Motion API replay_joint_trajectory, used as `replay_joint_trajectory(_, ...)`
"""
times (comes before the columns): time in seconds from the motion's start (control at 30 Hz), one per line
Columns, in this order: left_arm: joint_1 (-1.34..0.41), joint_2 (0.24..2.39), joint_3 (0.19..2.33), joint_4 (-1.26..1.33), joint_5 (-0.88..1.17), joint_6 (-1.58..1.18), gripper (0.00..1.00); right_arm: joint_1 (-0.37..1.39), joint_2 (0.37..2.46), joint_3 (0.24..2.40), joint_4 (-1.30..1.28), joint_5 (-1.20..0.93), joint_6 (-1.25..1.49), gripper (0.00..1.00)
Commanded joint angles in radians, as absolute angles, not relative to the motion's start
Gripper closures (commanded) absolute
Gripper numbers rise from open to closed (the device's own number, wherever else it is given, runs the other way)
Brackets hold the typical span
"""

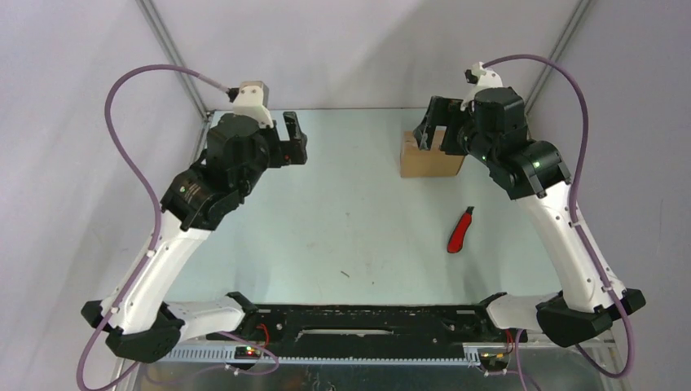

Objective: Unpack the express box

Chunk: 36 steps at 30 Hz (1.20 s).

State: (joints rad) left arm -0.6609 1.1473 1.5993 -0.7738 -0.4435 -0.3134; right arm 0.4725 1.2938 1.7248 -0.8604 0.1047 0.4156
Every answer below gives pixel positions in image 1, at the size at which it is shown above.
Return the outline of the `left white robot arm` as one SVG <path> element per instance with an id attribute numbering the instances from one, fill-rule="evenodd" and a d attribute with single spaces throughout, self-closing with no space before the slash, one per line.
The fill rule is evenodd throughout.
<path id="1" fill-rule="evenodd" d="M 257 307 L 239 292 L 214 301 L 165 299 L 191 255 L 223 218 L 240 207 L 268 169 L 303 165 L 307 137 L 297 114 L 285 112 L 288 138 L 274 125 L 229 113 L 206 135 L 206 146 L 178 174 L 163 195 L 160 226 L 145 245 L 145 262 L 135 262 L 115 292 L 89 301 L 82 316 L 106 333 L 107 347 L 119 358 L 153 363 L 178 343 L 220 332 L 248 339 L 257 329 Z"/>

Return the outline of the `red black utility knife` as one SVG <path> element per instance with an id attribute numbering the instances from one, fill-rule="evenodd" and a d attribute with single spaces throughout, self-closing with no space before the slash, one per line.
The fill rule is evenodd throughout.
<path id="1" fill-rule="evenodd" d="M 447 252 L 459 253 L 464 247 L 464 240 L 473 221 L 474 207 L 469 206 L 460 216 L 447 242 Z"/>

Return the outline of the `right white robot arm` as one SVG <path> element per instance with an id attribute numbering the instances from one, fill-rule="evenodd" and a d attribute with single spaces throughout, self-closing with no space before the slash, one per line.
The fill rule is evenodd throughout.
<path id="1" fill-rule="evenodd" d="M 486 299 L 486 310 L 473 320 L 479 337 L 495 340 L 506 329 L 526 329 L 571 347 L 645 306 L 642 291 L 625 287 L 605 261 L 593 263 L 596 245 L 569 204 L 570 171 L 552 143 L 529 137 L 524 103 L 514 89 L 481 90 L 470 101 L 434 96 L 414 130 L 419 149 L 431 148 L 438 127 L 446 130 L 444 153 L 476 158 L 527 213 L 561 286 L 543 297 L 500 293 Z"/>

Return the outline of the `brown cardboard express box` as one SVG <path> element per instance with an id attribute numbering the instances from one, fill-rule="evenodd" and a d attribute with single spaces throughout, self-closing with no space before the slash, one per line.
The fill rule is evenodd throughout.
<path id="1" fill-rule="evenodd" d="M 412 131 L 403 133 L 399 158 L 402 178 L 455 177 L 464 162 L 463 156 L 446 155 L 441 149 L 445 130 L 436 130 L 430 150 L 419 150 Z"/>

